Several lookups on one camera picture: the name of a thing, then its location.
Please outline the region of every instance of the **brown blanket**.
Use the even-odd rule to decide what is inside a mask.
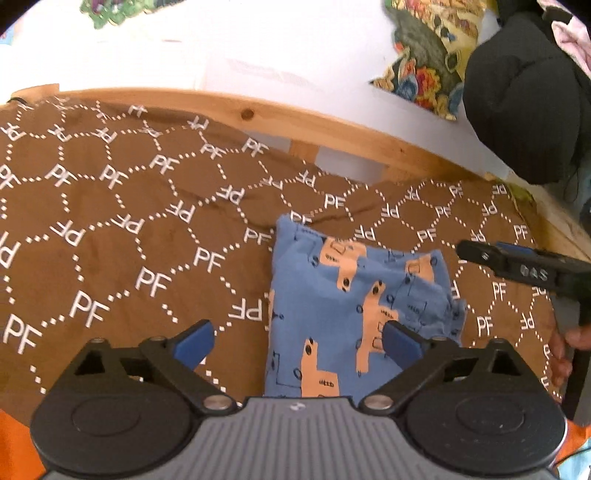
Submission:
[[[203,116],[50,98],[0,111],[0,408],[28,424],[91,338],[133,346],[199,319],[197,373],[260,395],[279,215],[338,238],[441,249],[469,303],[463,341],[510,340],[547,385],[545,292],[463,264],[461,239],[533,239],[503,184],[374,186],[322,172]]]

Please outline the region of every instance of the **finger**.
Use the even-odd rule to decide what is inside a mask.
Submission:
[[[591,350],[591,325],[569,330],[564,338],[570,346],[578,350]]]
[[[567,378],[573,372],[573,365],[566,359],[558,360],[557,358],[551,357],[550,369],[553,375]]]
[[[558,359],[564,358],[564,339],[561,334],[558,333],[558,330],[552,332],[548,346],[550,347],[552,355]]]
[[[552,376],[552,384],[556,387],[556,388],[560,388],[562,387],[562,385],[564,385],[564,377],[558,377],[556,375]]]

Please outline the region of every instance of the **orange surface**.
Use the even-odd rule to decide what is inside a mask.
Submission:
[[[35,480],[44,472],[29,429],[0,410],[0,480]]]
[[[569,433],[566,437],[564,445],[558,453],[558,457],[556,457],[556,461],[559,462],[567,455],[579,450],[589,437],[591,437],[591,426],[578,427],[569,421]]]

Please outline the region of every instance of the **wooden bed frame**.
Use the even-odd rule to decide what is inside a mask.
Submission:
[[[383,180],[409,181],[428,177],[459,181],[479,178],[448,160],[382,132],[265,100],[198,90],[149,88],[61,92],[58,84],[20,90],[12,97],[34,103],[52,95],[201,113],[243,131],[289,138],[289,153],[311,163],[316,160],[320,147],[367,158],[384,165]],[[544,189],[530,186],[517,176],[511,176],[508,181],[523,189],[521,191],[525,195],[518,200],[519,211],[540,248],[591,261],[591,239]]]

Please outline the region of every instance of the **pink fabric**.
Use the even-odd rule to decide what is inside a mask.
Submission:
[[[547,7],[557,7],[568,12],[556,0],[538,0],[538,3],[544,10]],[[552,22],[552,31],[556,44],[591,78],[591,39],[584,23],[573,16],[568,25]]]

